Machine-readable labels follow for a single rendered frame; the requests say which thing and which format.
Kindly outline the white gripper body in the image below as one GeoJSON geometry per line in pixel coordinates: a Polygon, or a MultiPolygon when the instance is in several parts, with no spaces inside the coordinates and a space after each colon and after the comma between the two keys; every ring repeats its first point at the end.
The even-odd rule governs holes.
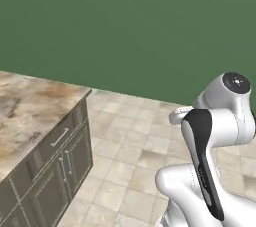
{"type": "Polygon", "coordinates": [[[193,109],[192,106],[178,107],[169,114],[171,125],[179,125],[188,112],[193,109]]]}

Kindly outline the dark grey cupboard door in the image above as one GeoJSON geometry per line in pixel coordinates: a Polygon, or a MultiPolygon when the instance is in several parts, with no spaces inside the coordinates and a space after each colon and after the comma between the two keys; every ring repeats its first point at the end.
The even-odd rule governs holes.
{"type": "Polygon", "coordinates": [[[56,227],[69,205],[67,183],[56,158],[22,199],[29,227],[56,227]]]}
{"type": "Polygon", "coordinates": [[[62,150],[70,196],[74,198],[93,166],[89,123],[85,121],[62,150]],[[69,175],[65,150],[70,152],[73,175],[69,175]]]}

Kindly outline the dark grey drawer front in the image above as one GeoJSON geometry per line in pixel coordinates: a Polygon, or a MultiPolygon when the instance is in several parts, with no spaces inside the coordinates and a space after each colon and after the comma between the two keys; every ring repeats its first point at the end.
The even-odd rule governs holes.
{"type": "Polygon", "coordinates": [[[17,199],[9,179],[0,182],[0,223],[16,206],[17,199]]]}
{"type": "Polygon", "coordinates": [[[31,179],[34,179],[47,162],[55,155],[57,150],[65,143],[74,131],[83,123],[87,117],[86,99],[82,99],[35,147],[33,153],[26,161],[28,173],[31,179]],[[64,128],[69,128],[66,135],[60,142],[52,147],[51,143],[55,142],[63,133],[64,128]]]}

